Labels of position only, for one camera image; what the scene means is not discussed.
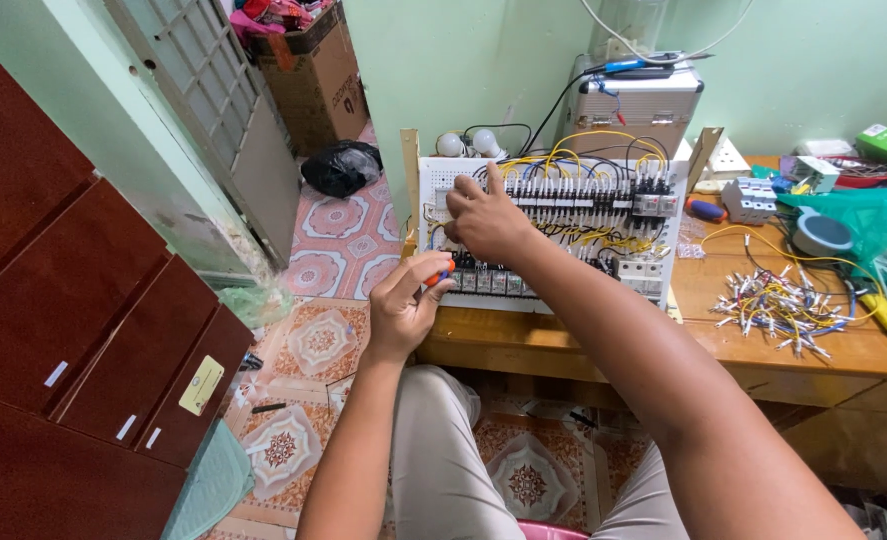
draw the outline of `beige pants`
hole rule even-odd
[[[390,460],[398,539],[524,538],[480,460],[476,415],[466,388],[440,368],[404,370]],[[653,444],[591,538],[687,540]]]

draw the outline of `light bulb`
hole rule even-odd
[[[444,133],[437,141],[437,150],[449,158],[458,158],[463,155],[463,141],[455,133]]]
[[[500,158],[504,153],[500,145],[497,144],[497,137],[489,129],[480,129],[473,134],[473,148],[488,158]]]

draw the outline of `hand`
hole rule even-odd
[[[466,175],[454,180],[453,189],[446,194],[446,205],[454,219],[443,230],[450,240],[465,245],[476,259],[512,266],[530,239],[542,238],[542,234],[510,201],[503,175],[493,161],[486,164],[486,175],[489,194]]]
[[[449,268],[450,252],[425,251],[401,262],[370,291],[370,343],[374,362],[398,362],[423,342],[434,325],[443,293],[455,284],[444,279],[420,294],[420,284]]]

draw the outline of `white wire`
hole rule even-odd
[[[622,35],[619,35],[616,31],[610,29],[610,27],[606,26],[606,24],[604,23],[604,21],[600,20],[600,18],[597,17],[597,14],[593,12],[593,7],[591,7],[589,4],[587,4],[587,3],[586,3],[586,0],[580,0],[580,1],[581,1],[581,3],[583,4],[583,6],[586,7],[586,12],[590,14],[590,16],[593,18],[593,20],[597,21],[597,24],[599,24],[600,26],[602,26],[602,27],[604,28],[604,30],[606,30],[607,32],[610,32],[615,38],[618,39],[618,41],[619,41],[620,43],[623,43],[624,46],[627,47],[627,49],[629,50],[629,52],[633,53],[634,56],[638,57],[638,58],[641,59],[641,60],[645,60],[645,61],[647,61],[648,64],[651,64],[651,65],[654,65],[654,66],[663,66],[663,65],[664,65],[664,66],[666,66],[666,65],[669,66],[669,65],[672,65],[673,63],[674,63],[674,64],[676,64],[676,63],[678,64],[679,62],[681,63],[682,61],[689,60],[690,58],[694,57],[695,55],[699,55],[699,54],[701,54],[701,53],[705,53],[706,51],[709,51],[709,50],[712,49],[713,47],[716,47],[717,45],[719,45],[720,42],[722,42],[723,40],[725,40],[726,38],[728,38],[729,35],[730,35],[731,33],[733,34],[733,31],[736,30],[738,26],[740,26],[740,23],[743,22],[743,19],[747,16],[747,12],[749,12],[749,7],[753,5],[753,2],[754,2],[755,0],[749,0],[749,2],[747,3],[747,6],[744,8],[743,12],[740,13],[740,18],[737,19],[736,24],[733,25],[733,28],[727,30],[727,31],[726,31],[726,34],[724,33],[724,34],[720,37],[719,40],[717,39],[716,41],[714,41],[713,43],[710,43],[709,45],[703,47],[703,48],[700,49],[699,51],[694,51],[694,52],[692,52],[692,53],[690,53],[690,54],[688,54],[688,55],[683,55],[683,56],[680,56],[680,57],[677,57],[677,58],[674,58],[674,59],[670,59],[670,60],[669,60],[669,59],[667,59],[667,60],[666,60],[666,59],[664,59],[664,60],[663,60],[663,59],[654,59],[654,60],[651,59],[651,60],[650,60],[650,59],[647,58],[646,56],[641,55],[640,53],[636,52],[636,49],[634,49],[633,46],[629,44],[629,41],[627,41],[626,38],[624,38]]]

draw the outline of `pink stool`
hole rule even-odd
[[[527,540],[586,540],[589,534],[543,521],[516,520]]]

